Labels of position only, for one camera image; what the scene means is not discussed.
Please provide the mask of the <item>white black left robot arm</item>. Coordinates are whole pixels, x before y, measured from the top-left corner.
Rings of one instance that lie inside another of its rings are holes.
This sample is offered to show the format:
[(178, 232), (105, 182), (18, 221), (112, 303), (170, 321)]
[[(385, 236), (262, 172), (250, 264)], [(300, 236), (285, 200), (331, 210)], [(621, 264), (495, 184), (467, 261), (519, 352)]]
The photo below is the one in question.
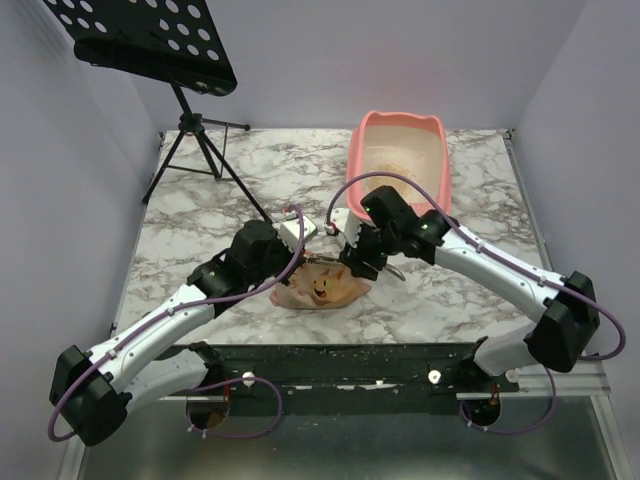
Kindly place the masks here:
[(173, 356), (186, 334), (236, 304), (288, 280), (302, 263), (317, 227), (301, 212), (272, 225), (250, 220), (231, 245), (197, 266), (159, 307), (122, 333), (82, 350), (72, 345), (56, 361), (47, 434), (53, 442), (77, 437), (86, 446), (109, 438), (136, 409), (184, 392), (228, 395), (254, 374), (230, 377), (218, 351), (205, 342)]

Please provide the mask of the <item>silver metal scoop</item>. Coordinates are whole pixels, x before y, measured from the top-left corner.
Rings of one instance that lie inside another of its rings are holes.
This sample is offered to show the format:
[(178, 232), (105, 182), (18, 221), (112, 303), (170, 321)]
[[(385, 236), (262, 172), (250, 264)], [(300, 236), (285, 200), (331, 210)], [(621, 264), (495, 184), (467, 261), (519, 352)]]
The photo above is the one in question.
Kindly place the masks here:
[(406, 280), (405, 275), (397, 267), (395, 267), (393, 265), (390, 265), (390, 264), (386, 264), (383, 267), (381, 267), (380, 269), (376, 269), (372, 265), (369, 265), (368, 263), (363, 262), (361, 269), (365, 268), (365, 275), (357, 275), (355, 273), (355, 270), (357, 270), (357, 269), (354, 269), (353, 267), (349, 266), (348, 264), (345, 264), (343, 261), (341, 261), (337, 257), (332, 257), (332, 256), (327, 256), (327, 255), (322, 255), (322, 254), (312, 254), (312, 255), (306, 256), (305, 257), (305, 261), (310, 263), (310, 264), (346, 266), (346, 267), (351, 269), (352, 275), (354, 277), (365, 278), (365, 279), (372, 280), (372, 281), (376, 281), (378, 279), (378, 274), (380, 272), (385, 272), (385, 273), (391, 274), (395, 278), (399, 279), (402, 282), (404, 282)]

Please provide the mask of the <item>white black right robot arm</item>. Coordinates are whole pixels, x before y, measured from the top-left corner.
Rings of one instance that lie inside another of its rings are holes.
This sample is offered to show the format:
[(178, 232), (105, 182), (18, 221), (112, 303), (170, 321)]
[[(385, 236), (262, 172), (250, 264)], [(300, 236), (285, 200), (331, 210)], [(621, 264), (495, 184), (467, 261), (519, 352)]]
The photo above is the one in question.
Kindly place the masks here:
[(592, 280), (534, 267), (484, 242), (435, 209), (417, 215), (391, 186), (366, 195), (363, 222), (347, 208), (330, 212), (328, 232), (344, 244), (339, 259), (356, 277), (376, 280), (389, 257), (402, 254), (454, 271), (519, 309), (532, 326), (481, 338), (460, 379), (480, 392), (506, 371), (540, 364), (567, 373), (600, 326)]

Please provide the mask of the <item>beige cat litter bag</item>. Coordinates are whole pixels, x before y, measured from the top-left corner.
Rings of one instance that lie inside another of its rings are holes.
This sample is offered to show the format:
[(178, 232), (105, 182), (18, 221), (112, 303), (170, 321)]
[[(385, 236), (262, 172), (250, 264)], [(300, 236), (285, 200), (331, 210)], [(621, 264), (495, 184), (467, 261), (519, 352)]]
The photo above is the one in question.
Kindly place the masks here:
[(371, 290), (371, 285), (352, 275), (337, 259), (311, 255), (270, 294), (274, 306), (285, 309), (320, 310), (348, 306)]

